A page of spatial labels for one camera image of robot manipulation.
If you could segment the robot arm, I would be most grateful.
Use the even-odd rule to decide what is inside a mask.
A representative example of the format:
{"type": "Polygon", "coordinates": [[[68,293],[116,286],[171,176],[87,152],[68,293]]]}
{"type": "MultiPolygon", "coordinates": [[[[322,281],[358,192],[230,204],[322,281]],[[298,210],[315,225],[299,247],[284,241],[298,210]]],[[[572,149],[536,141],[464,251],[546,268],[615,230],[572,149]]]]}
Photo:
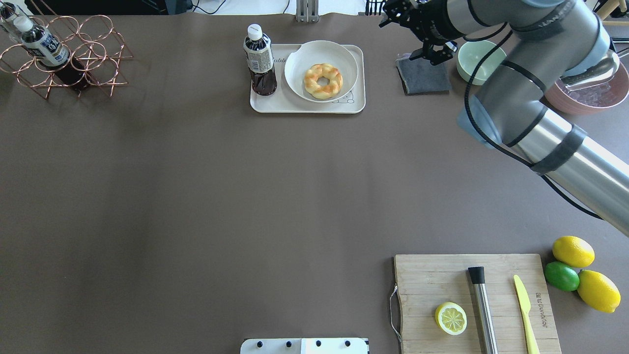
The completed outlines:
{"type": "Polygon", "coordinates": [[[628,233],[627,163],[541,102],[559,80],[591,85],[616,72],[609,34],[583,1],[388,0],[383,9],[381,27],[398,23],[423,43],[411,58],[437,63],[451,57],[456,39],[509,25],[519,41],[478,92],[466,95],[461,127],[628,233]]]}

